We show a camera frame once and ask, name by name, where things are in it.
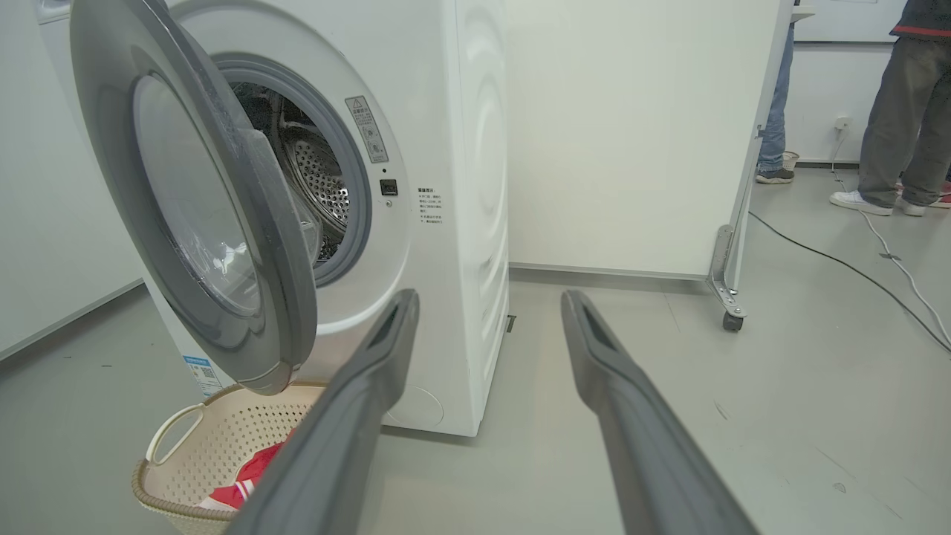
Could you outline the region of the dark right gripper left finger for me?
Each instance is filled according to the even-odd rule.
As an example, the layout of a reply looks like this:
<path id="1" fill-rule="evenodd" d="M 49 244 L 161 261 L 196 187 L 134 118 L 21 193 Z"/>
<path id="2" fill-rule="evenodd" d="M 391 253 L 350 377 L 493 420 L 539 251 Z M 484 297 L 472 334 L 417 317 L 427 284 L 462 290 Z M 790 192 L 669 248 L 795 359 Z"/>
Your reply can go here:
<path id="1" fill-rule="evenodd" d="M 229 534 L 354 534 L 383 418 L 401 399 L 419 319 L 402 289 L 268 465 Z"/>

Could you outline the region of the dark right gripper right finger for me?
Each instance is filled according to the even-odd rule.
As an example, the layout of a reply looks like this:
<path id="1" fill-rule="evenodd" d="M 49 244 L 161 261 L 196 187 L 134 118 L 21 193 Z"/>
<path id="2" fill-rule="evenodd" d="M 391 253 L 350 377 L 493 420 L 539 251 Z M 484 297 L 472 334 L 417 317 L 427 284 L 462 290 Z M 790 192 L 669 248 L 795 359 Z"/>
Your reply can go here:
<path id="1" fill-rule="evenodd" d="M 568 289 L 560 307 L 575 389 L 597 416 L 625 532 L 757 533 L 591 299 Z"/>

